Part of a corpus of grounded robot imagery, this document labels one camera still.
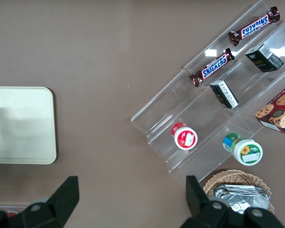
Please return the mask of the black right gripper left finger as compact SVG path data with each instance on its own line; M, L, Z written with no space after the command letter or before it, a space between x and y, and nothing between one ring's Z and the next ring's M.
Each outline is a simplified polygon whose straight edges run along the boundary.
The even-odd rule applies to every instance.
M78 177L70 176L46 202L36 202L8 219L9 228L62 228L79 202Z

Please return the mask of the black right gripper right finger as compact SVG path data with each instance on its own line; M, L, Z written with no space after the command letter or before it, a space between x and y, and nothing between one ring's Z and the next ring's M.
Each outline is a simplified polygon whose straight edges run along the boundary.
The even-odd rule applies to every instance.
M191 212L183 228L227 228L228 207L219 201L211 201L197 178L186 177L186 202Z

